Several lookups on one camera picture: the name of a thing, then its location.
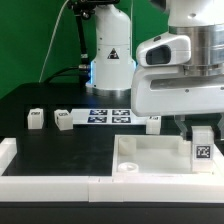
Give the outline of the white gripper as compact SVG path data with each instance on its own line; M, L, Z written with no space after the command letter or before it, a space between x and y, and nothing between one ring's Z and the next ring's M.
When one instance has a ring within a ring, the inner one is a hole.
M184 140L192 134L184 115L221 113L215 138L224 140L224 75L185 76L178 66L137 66L131 88L131 109L139 117L174 116Z

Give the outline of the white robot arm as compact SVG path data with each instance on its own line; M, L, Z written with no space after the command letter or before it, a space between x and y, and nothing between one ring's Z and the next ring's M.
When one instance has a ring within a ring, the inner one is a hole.
M149 0L168 15L168 31L130 53L129 18L97 3L97 54L86 87L131 94L139 117L220 113L224 137L224 0Z

